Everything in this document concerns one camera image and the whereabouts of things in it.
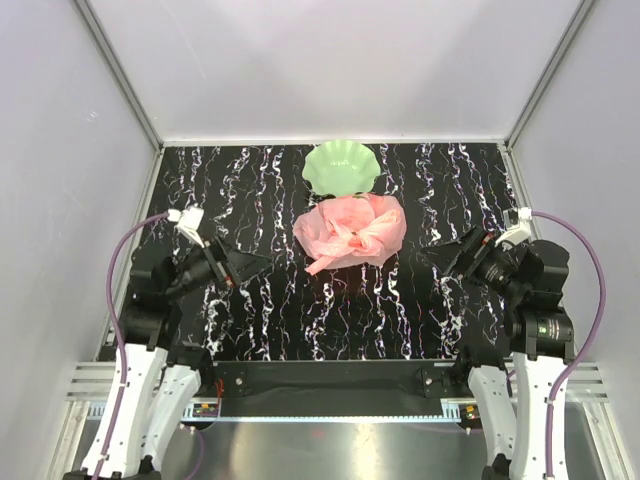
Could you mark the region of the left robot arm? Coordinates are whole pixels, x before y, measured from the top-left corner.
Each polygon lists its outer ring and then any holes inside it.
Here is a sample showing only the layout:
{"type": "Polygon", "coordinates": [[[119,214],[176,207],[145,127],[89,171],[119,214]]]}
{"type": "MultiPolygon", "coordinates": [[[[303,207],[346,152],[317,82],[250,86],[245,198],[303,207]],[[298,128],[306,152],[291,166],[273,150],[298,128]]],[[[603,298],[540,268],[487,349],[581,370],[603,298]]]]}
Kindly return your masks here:
{"type": "Polygon", "coordinates": [[[221,292],[269,269],[269,258],[220,237],[186,255],[136,260],[119,321],[115,371],[95,438],[66,479],[158,479],[171,437],[192,397],[208,394],[216,372],[204,348],[175,344],[180,299],[206,286],[221,292]]]}

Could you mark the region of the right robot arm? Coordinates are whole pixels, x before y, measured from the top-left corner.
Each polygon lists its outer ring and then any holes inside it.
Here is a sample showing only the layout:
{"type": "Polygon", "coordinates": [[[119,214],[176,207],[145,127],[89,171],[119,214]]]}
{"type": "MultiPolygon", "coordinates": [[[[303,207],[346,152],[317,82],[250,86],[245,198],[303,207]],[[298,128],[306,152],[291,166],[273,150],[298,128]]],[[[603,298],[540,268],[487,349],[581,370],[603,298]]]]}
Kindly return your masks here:
{"type": "Polygon", "coordinates": [[[568,478],[563,373],[575,358],[573,324],[561,306],[568,251],[547,240],[517,248],[474,227],[422,252],[444,276],[485,287],[505,303],[513,365],[491,345],[464,345],[449,371],[480,413],[487,447],[482,478],[568,478]]]}

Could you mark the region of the pink plastic bag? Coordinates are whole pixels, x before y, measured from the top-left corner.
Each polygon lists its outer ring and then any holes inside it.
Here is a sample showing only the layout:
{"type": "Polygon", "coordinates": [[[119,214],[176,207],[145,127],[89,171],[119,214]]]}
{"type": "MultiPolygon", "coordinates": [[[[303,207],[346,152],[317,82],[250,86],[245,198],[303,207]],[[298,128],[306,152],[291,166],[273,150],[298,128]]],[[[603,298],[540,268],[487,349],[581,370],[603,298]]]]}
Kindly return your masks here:
{"type": "Polygon", "coordinates": [[[312,259],[306,272],[383,265],[398,253],[407,231],[403,207],[393,196],[361,193],[318,203],[299,216],[293,233],[312,259]]]}

